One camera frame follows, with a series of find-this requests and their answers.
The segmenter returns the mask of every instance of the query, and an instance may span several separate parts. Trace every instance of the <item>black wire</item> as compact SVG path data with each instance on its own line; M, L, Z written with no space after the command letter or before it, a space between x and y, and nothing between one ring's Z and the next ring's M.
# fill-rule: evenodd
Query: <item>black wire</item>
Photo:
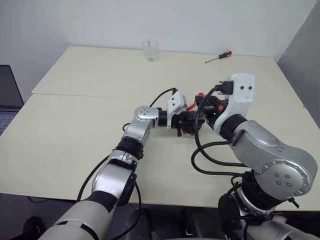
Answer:
M274 215L283 215L283 214L288 214L290 212L288 211L273 211L269 214L269 216L274 216Z
M98 163L97 166L95 166L95 168L90 172L90 174L86 177L86 179L84 180L81 188L80 188L80 191L79 191L79 194L78 194L78 197L76 198L76 203L77 202L80 202L81 201L81 197L82 197L82 194L85 190L85 187L86 185L88 184L89 180L91 179L91 177L93 176L93 174L95 174L95 172L98 170L98 168L100 168L100 166L108 159L109 155L106 156L101 162Z
M126 123L125 125L122 126L122 131L126 131L125 126L128 126L130 124L130 122Z
M231 167L245 167L244 164L242 163L236 163L236 162L223 162L223 161L218 161L214 158L212 158L211 156L209 156L203 148L201 148L201 143L199 140L199 117L200 117L200 113L201 113L201 109L203 108L204 103L207 101L208 97L211 96L214 91L216 91L216 87L212 88L208 94L202 99L202 101L200 102L199 106L198 106L198 110L196 111L196 117L195 117L195 121L194 121L194 140L195 143L198 147L198 150L202 153L202 155L208 159L209 161L218 164L218 165L222 165L222 166L231 166Z
M27 198L30 202L34 203L34 204L44 203L44 202L46 202L46 201L49 200L49 198L46 198L46 199L41 200L41 201L34 201L34 200L32 200L29 196L26 196L26 198Z
M159 94L159 96L157 96L156 98L155 98L155 100L153 100L153 102L150 104L150 108L155 104L155 102L163 95L163 94L166 94L166 93L168 93L168 92L170 92L170 91L176 91L177 89L175 88L175 87L173 87L173 88L170 88L170 89L168 89L168 90L165 90L165 91L163 91L162 93L160 93Z
M153 102L149 105L149 107L151 108L151 107L155 104L155 102L156 102L163 94L166 94L166 93L168 93L168 92L170 92L170 91L177 91L177 89L176 89L175 87L173 87L173 88L170 88L170 89L167 89L167 90L163 91L162 93L160 93L160 94L155 98L155 100L153 100ZM123 130L124 132L126 131L125 126L127 126L127 125L129 125L129 124L130 124L130 122L128 122L128 123L126 123L125 125L122 126L122 130Z
M136 188L136 192L138 193L138 198L139 198L139 213L138 213L138 216L135 220L135 222L132 224L131 227L129 227L127 230L125 230L123 233L119 234L118 236L115 236L113 238L111 238L111 240L117 240L121 237L123 237L124 235L126 235L128 232L130 232L138 223L139 219L140 219L140 215L141 215L141 194L140 194L140 190L139 190L139 187L138 187L138 184L137 182L134 183L134 186Z
M232 184L233 187L235 186L235 183L234 183L234 179L235 179L235 178L238 178L238 176L233 176L233 177L231 177L231 179L230 179L231 184Z
M228 141L215 141L215 142L209 142L207 144L204 144L200 146L200 149L205 149L211 146L217 146L217 145L226 145L229 144ZM218 176L234 176L234 177L243 177L242 173L237 173L237 172L229 172L229 171L206 171L201 168L199 168L196 163L195 163L195 157L196 155L200 152L200 149L197 148L191 155L191 164L195 170L202 174L207 174L207 175L218 175Z
M249 222L247 222L244 226L243 229L243 240L247 240L248 239L248 227L249 227Z
M230 196L231 196L231 193L235 190L237 190L238 188L241 188L242 187L242 183L240 184L236 184L235 186L233 186L226 194L225 194L225 205L226 205L226 208L228 209L228 212L230 215L232 215L234 218L237 218L237 219L242 219L242 220L256 220L256 219L265 219L264 216L240 216L236 213L234 213L231 208L230 208L230 204L229 204L229 200L230 200Z

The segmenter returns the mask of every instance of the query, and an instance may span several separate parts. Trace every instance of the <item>table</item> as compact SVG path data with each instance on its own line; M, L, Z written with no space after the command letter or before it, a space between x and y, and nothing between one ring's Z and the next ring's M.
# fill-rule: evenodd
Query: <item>table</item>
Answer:
M303 104L272 57L239 56L204 62L216 54L160 52L147 62L141 50L71 46L32 91L33 94L117 97L152 102L179 88L186 96L209 92L236 73L256 75L255 105Z
M215 54L160 52L147 62L140 50L71 46L33 90L33 95L0 136L0 192L74 200L91 169L119 142L121 127L136 107L176 87L192 103L195 94L238 72L256 75L256 100L248 119L256 120L284 143L320 161L320 131L271 57L237 56L205 61ZM168 97L155 107L166 107ZM217 207L231 187L230 177L195 171L193 137L154 129L136 170L146 204ZM221 140L208 126L202 143ZM237 161L228 146L208 149L218 160ZM243 172L214 165L204 169ZM311 192L297 199L300 210L319 210L319 174ZM84 197L90 193L90 184ZM137 201L136 193L131 197ZM278 209L294 209L283 203Z
M122 97L32 95L0 137L0 192L76 199L91 169L120 141L123 123L133 118L137 103L134 99L126 102L119 111L125 102ZM286 144L308 151L320 163L320 132L305 108L254 105L248 119L256 120ZM173 129L152 131L136 171L142 201L217 207L219 197L231 187L230 177L195 171L190 163L194 139L176 134ZM202 143L221 139L206 125L200 138ZM236 161L228 146L208 152L219 160ZM200 156L197 163L208 170L243 171L212 164ZM318 174L311 192L297 199L300 210L320 209L319 184ZM89 195L90 185L84 196ZM137 201L135 192L131 201ZM294 207L286 202L278 209Z

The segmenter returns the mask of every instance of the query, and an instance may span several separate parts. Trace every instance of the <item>black connector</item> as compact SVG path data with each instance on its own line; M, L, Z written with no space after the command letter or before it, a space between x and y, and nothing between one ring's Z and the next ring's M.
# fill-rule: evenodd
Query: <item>black connector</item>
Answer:
M215 85L216 91L221 92L224 95L232 95L234 93L234 82L223 81L219 85Z
M289 203L292 203L293 205L295 205L295 207L298 209L300 208L300 205L296 202L295 198L294 197L291 197L288 199L288 202Z
M172 88L172 95L175 94L178 91L175 87Z

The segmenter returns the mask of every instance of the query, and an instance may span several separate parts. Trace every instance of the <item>clear glass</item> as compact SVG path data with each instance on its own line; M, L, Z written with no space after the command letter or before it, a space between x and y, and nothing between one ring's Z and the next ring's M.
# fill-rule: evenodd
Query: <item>clear glass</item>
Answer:
M141 43L144 58L149 62L155 62L158 59L158 41L143 40Z

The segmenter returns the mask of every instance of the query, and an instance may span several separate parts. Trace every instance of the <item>robotic arm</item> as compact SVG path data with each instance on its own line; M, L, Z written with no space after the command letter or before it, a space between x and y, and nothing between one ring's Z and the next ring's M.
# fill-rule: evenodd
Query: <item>robotic arm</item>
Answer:
M306 194L314 181L317 164L307 152L285 145L255 121L245 116L254 99L255 76L238 73L215 87L225 95L196 96L199 115L185 111L186 98L175 91L168 110L140 106L119 144L101 166L92 183L92 194L72 206L41 240L102 240L111 222L115 206L126 204L135 186L135 170L143 157L150 130L176 128L193 133L205 122L230 142L235 156L252 169L232 193L232 211L239 216L268 215L280 203ZM229 196L222 196L219 208Z

